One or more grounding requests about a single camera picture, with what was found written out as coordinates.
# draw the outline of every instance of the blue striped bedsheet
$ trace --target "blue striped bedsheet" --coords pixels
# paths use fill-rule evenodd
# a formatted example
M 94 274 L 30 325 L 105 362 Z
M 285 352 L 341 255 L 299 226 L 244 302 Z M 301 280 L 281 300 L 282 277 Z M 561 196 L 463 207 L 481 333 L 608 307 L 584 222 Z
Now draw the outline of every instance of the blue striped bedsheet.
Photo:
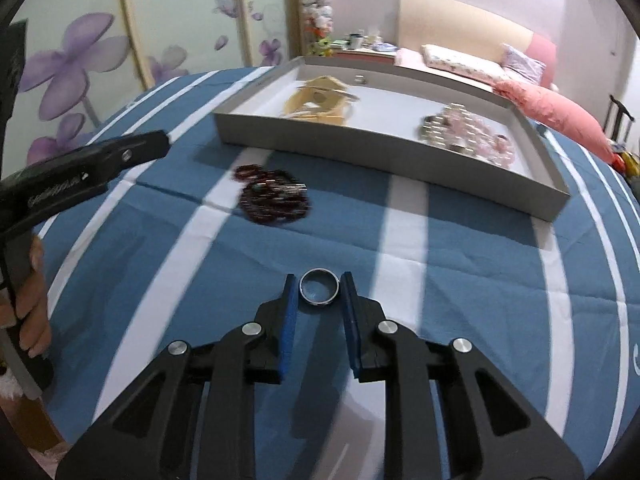
M 169 155 L 40 227 L 56 366 L 46 402 L 62 435 L 75 441 L 170 341 L 217 340 L 288 272 L 327 267 L 350 270 L 421 336 L 475 343 L 592 472 L 640 405 L 640 220 L 624 181 L 549 131 L 572 197 L 548 224 L 380 171 L 220 143 L 210 111 L 264 70 L 139 96 L 96 138 L 162 128 Z M 310 215 L 247 221 L 230 170 L 249 162 L 305 182 Z M 376 478 L 383 392 L 351 377 L 339 312 L 300 312 L 287 381 L 256 387 L 258 478 Z

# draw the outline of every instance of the silver ring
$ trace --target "silver ring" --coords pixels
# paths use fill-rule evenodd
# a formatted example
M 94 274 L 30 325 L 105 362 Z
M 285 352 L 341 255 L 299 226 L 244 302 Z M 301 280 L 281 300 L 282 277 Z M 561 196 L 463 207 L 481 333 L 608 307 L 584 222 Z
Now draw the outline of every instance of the silver ring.
M 329 276 L 332 279 L 332 282 L 335 282 L 335 290 L 333 291 L 333 293 L 331 294 L 328 300 L 323 300 L 323 301 L 312 300 L 305 294 L 305 287 L 304 287 L 305 282 L 308 282 L 310 278 L 312 278 L 314 275 Z M 338 276 L 336 276 L 334 273 L 332 273 L 328 269 L 320 269 L 320 268 L 311 269 L 305 272 L 302 278 L 300 279 L 300 284 L 298 285 L 298 289 L 300 290 L 300 296 L 302 296 L 302 299 L 305 300 L 308 304 L 311 304 L 313 306 L 325 306 L 331 303 L 333 300 L 335 300 L 335 297 L 338 295 L 338 291 L 340 291 L 340 280 L 338 279 Z

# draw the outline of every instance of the cup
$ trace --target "cup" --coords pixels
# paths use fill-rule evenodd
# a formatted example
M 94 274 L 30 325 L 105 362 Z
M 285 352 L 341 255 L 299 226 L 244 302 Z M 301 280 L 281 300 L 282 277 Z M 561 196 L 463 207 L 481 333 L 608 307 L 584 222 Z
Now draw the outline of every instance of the cup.
M 354 33 L 349 35 L 349 48 L 357 49 L 362 48 L 364 42 L 364 36 L 362 34 Z

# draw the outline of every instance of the finger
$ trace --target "finger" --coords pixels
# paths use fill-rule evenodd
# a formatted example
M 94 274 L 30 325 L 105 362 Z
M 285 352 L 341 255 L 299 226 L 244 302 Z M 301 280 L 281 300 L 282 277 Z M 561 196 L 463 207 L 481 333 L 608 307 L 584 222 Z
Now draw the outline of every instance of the finger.
M 27 350 L 35 345 L 48 325 L 47 302 L 42 299 L 26 317 L 20 329 L 20 348 Z
M 37 235 L 33 235 L 29 258 L 33 270 L 42 270 L 42 264 L 44 261 L 44 247 L 42 245 L 42 240 L 40 240 Z
M 51 325 L 47 325 L 44 332 L 40 334 L 40 338 L 35 345 L 29 350 L 29 357 L 33 359 L 36 355 L 42 354 L 51 344 Z
M 9 305 L 0 305 L 0 328 L 15 325 L 14 310 Z
M 44 276 L 41 272 L 32 272 L 24 284 L 21 286 L 16 297 L 15 313 L 19 319 L 30 313 L 31 309 L 36 306 L 42 296 L 45 295 Z

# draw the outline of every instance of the floral wall decal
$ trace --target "floral wall decal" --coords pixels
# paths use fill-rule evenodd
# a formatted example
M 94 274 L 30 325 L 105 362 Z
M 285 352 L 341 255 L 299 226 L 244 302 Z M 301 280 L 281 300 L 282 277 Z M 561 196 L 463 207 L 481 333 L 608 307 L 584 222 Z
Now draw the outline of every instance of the floral wall decal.
M 240 15 L 238 4 L 234 0 L 216 0 L 219 12 L 230 18 L 237 18 Z
M 215 48 L 216 50 L 220 50 L 221 48 L 226 46 L 228 42 L 229 42 L 229 38 L 227 36 L 220 36 L 213 48 Z
M 162 52 L 160 62 L 155 57 L 149 56 L 151 75 L 154 77 L 156 84 L 164 83 L 174 77 L 187 75 L 189 73 L 188 70 L 178 68 L 186 59 L 187 51 L 178 45 L 168 46 Z
M 67 114 L 62 117 L 55 138 L 39 137 L 31 143 L 27 152 L 27 165 L 30 166 L 83 146 L 93 135 L 93 132 L 80 133 L 84 122 L 84 114 Z
M 264 13 L 263 12 L 254 12 L 254 3 L 253 2 L 249 2 L 249 12 L 251 13 L 251 17 L 256 21 L 256 22 L 261 22 L 264 19 Z
M 259 48 L 260 54 L 264 57 L 260 66 L 276 66 L 282 63 L 282 53 L 278 52 L 281 46 L 280 40 L 264 40 Z
M 129 55 L 129 38 L 113 36 L 101 39 L 111 27 L 114 15 L 91 12 L 73 20 L 65 29 L 60 50 L 41 50 L 25 63 L 18 91 L 27 92 L 49 82 L 38 117 L 51 121 L 83 102 L 97 126 L 99 120 L 87 99 L 88 72 L 110 72 Z

